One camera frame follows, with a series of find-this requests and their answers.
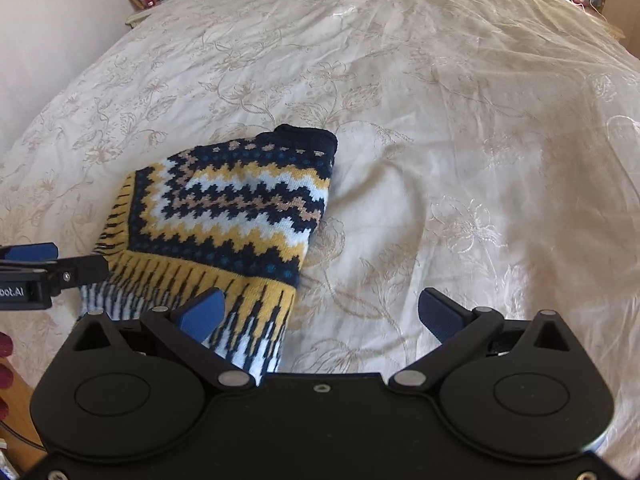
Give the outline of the cream floral bedspread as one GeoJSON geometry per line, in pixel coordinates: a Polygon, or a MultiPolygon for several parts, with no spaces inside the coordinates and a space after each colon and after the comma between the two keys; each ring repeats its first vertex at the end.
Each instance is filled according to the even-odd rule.
{"type": "Polygon", "coordinates": [[[338,140],[281,370],[392,374],[427,286],[558,311],[639,472],[639,63],[563,0],[171,0],[1,155],[1,240],[90,252],[130,171],[277,125],[338,140]]]}

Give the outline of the navy yellow patterned knit sweater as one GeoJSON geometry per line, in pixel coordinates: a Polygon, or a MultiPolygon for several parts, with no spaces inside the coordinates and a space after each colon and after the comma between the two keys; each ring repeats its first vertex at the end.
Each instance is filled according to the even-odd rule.
{"type": "Polygon", "coordinates": [[[81,289],[82,312],[135,320],[216,288],[222,320],[198,341],[254,377],[273,372],[336,152],[332,132],[284,124],[132,172],[96,241],[110,275],[81,289]]]}

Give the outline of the white bedside table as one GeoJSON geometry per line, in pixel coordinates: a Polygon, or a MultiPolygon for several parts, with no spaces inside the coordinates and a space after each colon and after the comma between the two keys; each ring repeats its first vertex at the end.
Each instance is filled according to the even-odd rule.
{"type": "Polygon", "coordinates": [[[155,12],[155,10],[156,10],[156,7],[152,6],[152,8],[134,12],[134,14],[131,14],[128,16],[128,18],[126,18],[125,25],[131,29],[134,29],[138,25],[140,25],[144,20],[149,18],[155,12]]]}

